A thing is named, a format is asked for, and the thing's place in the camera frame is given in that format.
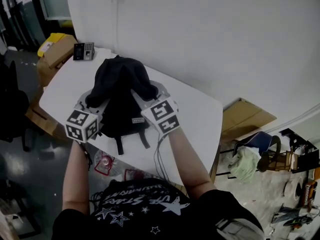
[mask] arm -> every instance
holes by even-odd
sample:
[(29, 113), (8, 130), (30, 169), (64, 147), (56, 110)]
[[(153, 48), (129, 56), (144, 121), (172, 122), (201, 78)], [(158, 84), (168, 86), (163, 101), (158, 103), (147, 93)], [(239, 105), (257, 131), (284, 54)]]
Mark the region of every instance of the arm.
[(85, 215), (90, 213), (88, 161), (75, 141), (72, 143), (63, 181), (62, 210), (66, 209), (74, 209)]
[(170, 144), (181, 180), (193, 199), (198, 199), (209, 190), (215, 190), (209, 174), (197, 153), (188, 141), (182, 128), (169, 134)]

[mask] backpack label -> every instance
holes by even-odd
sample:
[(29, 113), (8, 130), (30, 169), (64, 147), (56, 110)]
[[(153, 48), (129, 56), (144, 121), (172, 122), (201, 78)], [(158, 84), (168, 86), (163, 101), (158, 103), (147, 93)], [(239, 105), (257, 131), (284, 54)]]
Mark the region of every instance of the backpack label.
[(145, 118), (144, 117), (132, 118), (132, 123), (133, 124), (144, 123), (144, 122), (145, 122)]

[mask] white table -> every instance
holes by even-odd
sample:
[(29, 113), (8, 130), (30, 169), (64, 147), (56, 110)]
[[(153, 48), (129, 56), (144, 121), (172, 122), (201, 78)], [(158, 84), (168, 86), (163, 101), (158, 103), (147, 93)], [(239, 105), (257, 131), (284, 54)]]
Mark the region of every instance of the white table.
[[(92, 61), (70, 58), (52, 79), (39, 102), (40, 107), (59, 123), (65, 124), (79, 97), (92, 89), (95, 74), (104, 59), (116, 55), (104, 48), (95, 48)], [(209, 172), (219, 145), (223, 108), (212, 97), (150, 67), (145, 67), (150, 80), (162, 83), (177, 102), (179, 122)], [(123, 155), (118, 155), (115, 139), (105, 135), (90, 139), (89, 143), (115, 158), (140, 170), (157, 175), (154, 152), (158, 132), (149, 127), (145, 132), (150, 148), (145, 149), (138, 134), (122, 137)], [(168, 138), (160, 146), (160, 153), (170, 181), (182, 185)]]

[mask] black backpack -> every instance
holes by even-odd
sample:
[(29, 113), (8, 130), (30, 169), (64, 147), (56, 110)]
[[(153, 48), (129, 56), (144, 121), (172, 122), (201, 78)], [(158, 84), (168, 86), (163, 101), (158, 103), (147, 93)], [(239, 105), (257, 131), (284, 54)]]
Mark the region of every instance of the black backpack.
[(145, 148), (150, 147), (145, 137), (149, 124), (142, 117), (131, 89), (145, 101), (157, 99), (158, 89), (150, 83), (144, 65), (138, 60), (117, 56), (104, 60), (95, 74), (91, 94), (86, 97), (87, 106), (93, 108), (109, 99), (100, 132), (115, 138), (119, 155), (124, 154), (121, 136), (139, 133)]

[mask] shirt sleeve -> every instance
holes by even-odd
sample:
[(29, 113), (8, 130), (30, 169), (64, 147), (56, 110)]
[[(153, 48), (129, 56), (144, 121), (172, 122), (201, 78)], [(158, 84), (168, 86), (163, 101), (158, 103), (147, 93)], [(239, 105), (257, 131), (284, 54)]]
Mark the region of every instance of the shirt sleeve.
[(263, 231), (257, 218), (242, 207), (230, 192), (210, 190), (199, 198), (197, 204), (200, 206), (200, 211), (212, 214), (214, 224), (222, 219), (246, 219)]
[(74, 209), (63, 210), (53, 224), (52, 240), (89, 239), (90, 217)]

